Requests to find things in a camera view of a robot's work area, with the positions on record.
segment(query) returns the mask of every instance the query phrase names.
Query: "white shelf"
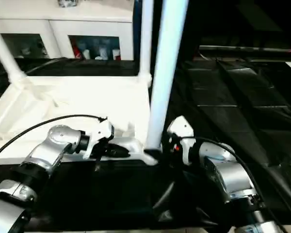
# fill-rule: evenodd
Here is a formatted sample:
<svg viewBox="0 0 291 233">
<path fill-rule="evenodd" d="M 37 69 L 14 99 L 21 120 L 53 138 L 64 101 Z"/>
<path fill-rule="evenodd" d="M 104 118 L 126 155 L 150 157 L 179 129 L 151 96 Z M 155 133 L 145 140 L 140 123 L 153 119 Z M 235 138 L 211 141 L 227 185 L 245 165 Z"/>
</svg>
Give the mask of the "white shelf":
<svg viewBox="0 0 291 233">
<path fill-rule="evenodd" d="M 61 8 L 57 0 L 0 0 L 0 19 L 80 20 L 132 23 L 133 0 L 80 0 Z"/>
</svg>

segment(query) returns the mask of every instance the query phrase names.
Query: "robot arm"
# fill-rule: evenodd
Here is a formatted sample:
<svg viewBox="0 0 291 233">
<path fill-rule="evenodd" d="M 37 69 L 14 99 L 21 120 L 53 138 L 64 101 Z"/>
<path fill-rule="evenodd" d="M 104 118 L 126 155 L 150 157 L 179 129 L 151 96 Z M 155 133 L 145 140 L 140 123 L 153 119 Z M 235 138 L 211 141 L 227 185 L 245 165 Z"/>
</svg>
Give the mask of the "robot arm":
<svg viewBox="0 0 291 233">
<path fill-rule="evenodd" d="M 171 135 L 170 150 L 180 153 L 185 165 L 199 157 L 200 166 L 219 187 L 225 205 L 233 213 L 235 233 L 281 232 L 269 219 L 265 204 L 247 172 L 231 153 L 213 143 L 197 142 L 192 127 L 183 116 L 176 118 L 167 131 Z"/>
<path fill-rule="evenodd" d="M 103 138 L 113 138 L 113 126 L 106 120 L 100 124 L 104 130 L 97 132 L 96 143 Z M 86 151 L 89 143 L 90 137 L 85 132 L 65 125 L 50 129 L 46 139 L 12 171 L 10 178 L 0 183 L 0 233 L 23 231 L 23 226 L 30 220 L 28 210 L 59 166 L 64 154 Z"/>
</svg>

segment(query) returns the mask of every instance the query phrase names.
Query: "black cable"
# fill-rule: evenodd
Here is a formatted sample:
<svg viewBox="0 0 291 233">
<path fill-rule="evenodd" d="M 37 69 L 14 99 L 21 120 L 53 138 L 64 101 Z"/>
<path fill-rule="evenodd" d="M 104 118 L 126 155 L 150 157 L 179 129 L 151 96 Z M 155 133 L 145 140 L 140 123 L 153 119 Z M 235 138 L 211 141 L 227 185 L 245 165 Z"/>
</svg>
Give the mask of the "black cable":
<svg viewBox="0 0 291 233">
<path fill-rule="evenodd" d="M 72 118 L 72 117 L 89 117 L 89 118 L 95 118 L 98 119 L 100 122 L 104 121 L 104 118 L 98 117 L 98 116 L 93 116 L 93 115 L 83 115 L 83 114 L 76 114 L 76 115 L 66 115 L 66 116 L 60 116 L 60 117 L 56 117 L 50 120 L 46 120 L 43 121 L 39 124 L 36 124 L 34 126 L 31 126 L 30 128 L 24 130 L 23 132 L 19 133 L 18 135 L 16 135 L 15 137 L 13 137 L 11 140 L 9 140 L 7 143 L 5 143 L 1 148 L 0 148 L 0 153 L 7 148 L 10 144 L 12 144 L 13 142 L 15 142 L 17 139 L 19 139 L 21 136 L 25 135 L 26 133 L 28 133 L 31 130 L 34 130 L 42 125 L 48 124 L 50 122 L 53 121 L 57 121 L 57 120 L 61 120 L 61 119 L 65 119 L 65 118 Z"/>
<path fill-rule="evenodd" d="M 205 142 L 210 142 L 210 143 L 213 143 L 213 144 L 215 144 L 215 145 L 217 145 L 217 146 L 225 149 L 227 152 L 231 153 L 237 159 L 237 161 L 240 162 L 240 164 L 243 166 L 243 168 L 247 172 L 247 174 L 250 177 L 250 179 L 251 179 L 251 181 L 252 181 L 255 189 L 257 190 L 258 194 L 261 196 L 261 198 L 263 200 L 265 200 L 265 197 L 264 197 L 264 195 L 263 195 L 263 193 L 262 193 L 262 191 L 261 191 L 261 189 L 260 189 L 260 187 L 259 187 L 256 179 L 254 178 L 252 172 L 250 171 L 249 167 L 247 166 L 247 164 L 234 151 L 232 151 L 230 148 L 228 148 L 228 147 L 220 144 L 219 142 L 214 141 L 214 140 L 211 140 L 209 138 L 205 138 L 205 137 L 194 137 L 194 136 L 181 137 L 181 139 L 184 139 L 184 138 L 194 138 L 194 139 L 197 139 L 197 140 L 202 140 L 202 141 L 205 141 Z M 289 205 L 287 205 L 287 208 L 291 212 L 291 207 Z M 272 216 L 272 218 L 274 219 L 274 222 L 281 229 L 281 231 L 283 233 L 288 233 L 287 230 L 283 227 L 283 225 L 279 222 L 279 220 L 277 219 L 277 217 L 274 215 L 274 213 L 272 212 L 272 210 L 270 208 L 268 208 L 268 207 L 267 207 L 267 210 L 270 213 L 270 215 Z"/>
</svg>

